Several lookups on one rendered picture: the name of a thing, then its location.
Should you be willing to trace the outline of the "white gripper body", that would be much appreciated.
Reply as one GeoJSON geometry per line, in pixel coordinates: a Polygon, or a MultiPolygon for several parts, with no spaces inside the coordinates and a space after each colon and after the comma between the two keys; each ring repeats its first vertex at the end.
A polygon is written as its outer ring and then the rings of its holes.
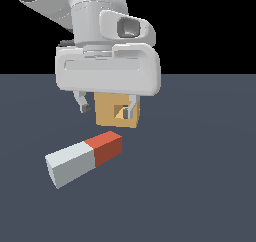
{"type": "Polygon", "coordinates": [[[110,57],[93,58],[82,48],[58,48],[55,74],[66,91],[154,96],[161,87],[159,56],[145,43],[116,44],[110,57]]]}

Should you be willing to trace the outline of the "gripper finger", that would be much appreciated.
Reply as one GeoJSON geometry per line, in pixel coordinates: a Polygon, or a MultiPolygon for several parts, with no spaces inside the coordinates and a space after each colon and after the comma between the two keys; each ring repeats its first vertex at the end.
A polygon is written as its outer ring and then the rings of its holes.
{"type": "Polygon", "coordinates": [[[140,96],[139,95],[130,95],[129,101],[130,105],[123,109],[123,118],[124,119],[132,119],[133,118],[133,109],[136,104],[139,102],[140,96]]]}
{"type": "Polygon", "coordinates": [[[77,101],[81,113],[90,113],[91,105],[86,100],[86,93],[84,91],[74,91],[74,98],[77,101]]]}

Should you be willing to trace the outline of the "tan box with square hole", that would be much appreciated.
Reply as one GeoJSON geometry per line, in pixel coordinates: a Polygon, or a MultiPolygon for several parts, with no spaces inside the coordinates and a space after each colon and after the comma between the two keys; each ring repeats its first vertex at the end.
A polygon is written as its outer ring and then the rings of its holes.
{"type": "Polygon", "coordinates": [[[129,128],[137,127],[140,116],[140,102],[137,102],[133,108],[133,118],[125,119],[123,110],[132,104],[128,95],[95,93],[94,100],[97,125],[129,128]]]}

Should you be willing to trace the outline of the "white and red peg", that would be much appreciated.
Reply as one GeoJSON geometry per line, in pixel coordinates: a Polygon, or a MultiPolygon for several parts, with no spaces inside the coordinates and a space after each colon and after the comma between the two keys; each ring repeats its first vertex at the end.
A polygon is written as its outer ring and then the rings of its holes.
{"type": "Polygon", "coordinates": [[[57,189],[122,153],[122,136],[108,131],[45,156],[57,189]]]}

